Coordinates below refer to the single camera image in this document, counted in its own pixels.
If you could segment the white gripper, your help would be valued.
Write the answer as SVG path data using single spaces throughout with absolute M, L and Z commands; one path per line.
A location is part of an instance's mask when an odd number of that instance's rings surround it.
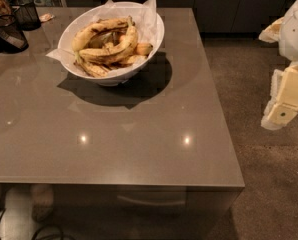
M 284 17 L 262 30 L 259 39 L 267 43 L 278 42 L 279 53 L 298 62 L 298 0 Z M 284 71 L 274 71 L 270 96 L 261 126 L 267 130 L 279 130 L 298 115 L 298 63 L 291 63 Z

